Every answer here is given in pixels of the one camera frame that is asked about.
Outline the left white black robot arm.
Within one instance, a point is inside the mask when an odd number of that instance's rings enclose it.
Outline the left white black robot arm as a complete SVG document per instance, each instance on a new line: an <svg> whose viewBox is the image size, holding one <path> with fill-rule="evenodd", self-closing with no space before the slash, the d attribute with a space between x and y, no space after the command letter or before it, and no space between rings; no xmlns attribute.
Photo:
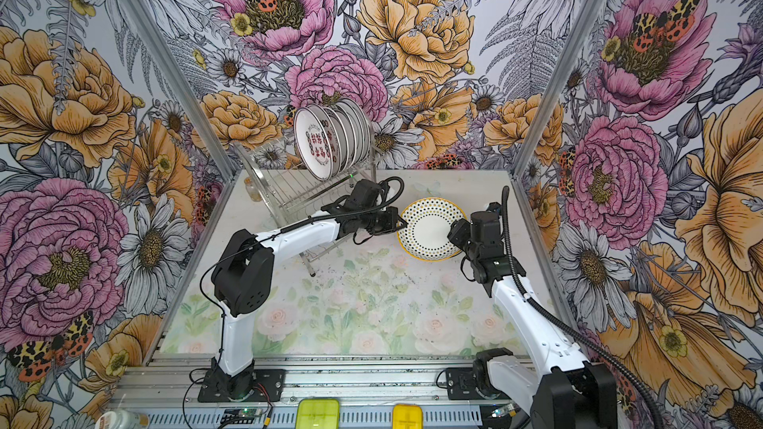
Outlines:
<svg viewBox="0 0 763 429"><path fill-rule="evenodd" d="M259 375L254 368L252 338L256 311L268 300L276 267L318 246L352 238L365 230L371 238L407 227L395 202L405 181L398 176L381 182L363 179L350 194L323 206L311 216L278 230L235 232L221 258L207 273L214 285L210 301L222 313L218 355L200 383L198 401L278 401L283 371Z"/></svg>

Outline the silver metal dish rack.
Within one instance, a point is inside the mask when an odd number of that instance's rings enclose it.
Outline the silver metal dish rack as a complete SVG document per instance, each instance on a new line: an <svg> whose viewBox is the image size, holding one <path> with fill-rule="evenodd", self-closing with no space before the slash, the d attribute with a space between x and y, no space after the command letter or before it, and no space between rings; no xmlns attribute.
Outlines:
<svg viewBox="0 0 763 429"><path fill-rule="evenodd" d="M295 224L316 214L323 206L337 198L351 194L363 179L377 181L375 155L339 172L326 181L317 180L308 170L269 170L263 168L265 153L279 151L282 141L270 141L264 147L252 151L240 143L230 148L242 160L248 176L254 181L262 196L261 203L267 208L271 219L258 224L253 234L268 236L276 230Z"/></svg>

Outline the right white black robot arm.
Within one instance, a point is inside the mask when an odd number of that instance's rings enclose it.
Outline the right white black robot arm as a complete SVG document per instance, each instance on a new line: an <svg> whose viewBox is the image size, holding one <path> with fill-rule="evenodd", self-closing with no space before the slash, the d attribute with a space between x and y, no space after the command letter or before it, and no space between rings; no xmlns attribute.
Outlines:
<svg viewBox="0 0 763 429"><path fill-rule="evenodd" d="M453 222L448 233L474 280L511 318L533 364L525 367L506 349L484 351L473 365L478 389L509 397L534 428L617 427L614 375L592 363L536 301L524 267L508 248L506 221L496 211L476 212Z"/></svg>

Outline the white plate yellow rim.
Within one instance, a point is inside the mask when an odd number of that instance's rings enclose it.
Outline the white plate yellow rim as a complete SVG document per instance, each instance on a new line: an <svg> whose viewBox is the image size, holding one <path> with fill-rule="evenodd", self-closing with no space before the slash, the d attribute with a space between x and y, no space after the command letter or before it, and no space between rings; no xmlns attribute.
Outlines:
<svg viewBox="0 0 763 429"><path fill-rule="evenodd" d="M407 226L397 233L397 240L410 256L437 262L461 252L448 239L451 226L465 218L463 210L453 202L433 197L420 199L407 206L401 218Z"/></svg>

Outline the white plate red floral pattern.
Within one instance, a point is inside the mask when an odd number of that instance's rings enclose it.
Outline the white plate red floral pattern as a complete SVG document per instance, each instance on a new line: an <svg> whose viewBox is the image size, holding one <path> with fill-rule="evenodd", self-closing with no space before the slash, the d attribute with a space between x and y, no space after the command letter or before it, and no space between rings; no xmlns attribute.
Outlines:
<svg viewBox="0 0 763 429"><path fill-rule="evenodd" d="M332 175L333 155L328 136L318 117L300 108L294 117L295 142L306 169L319 181Z"/></svg>

